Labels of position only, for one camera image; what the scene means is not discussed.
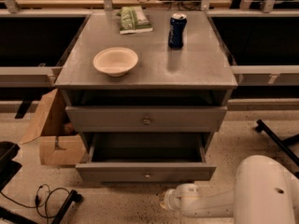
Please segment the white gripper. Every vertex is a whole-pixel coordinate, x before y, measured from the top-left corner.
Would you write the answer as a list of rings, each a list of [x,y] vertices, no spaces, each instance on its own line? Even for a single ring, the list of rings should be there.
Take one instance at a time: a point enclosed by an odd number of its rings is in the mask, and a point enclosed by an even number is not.
[[[182,184],[168,189],[159,196],[159,205],[169,211],[194,214],[199,207],[200,192],[195,184]]]

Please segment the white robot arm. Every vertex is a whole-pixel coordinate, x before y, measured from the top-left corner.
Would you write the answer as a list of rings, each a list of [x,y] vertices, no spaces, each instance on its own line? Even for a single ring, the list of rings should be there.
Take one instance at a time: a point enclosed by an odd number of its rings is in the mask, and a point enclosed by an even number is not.
[[[254,155],[238,166],[235,188],[202,198],[195,184],[163,193],[160,206],[185,217],[231,217],[234,224],[298,224],[299,180],[277,161]]]

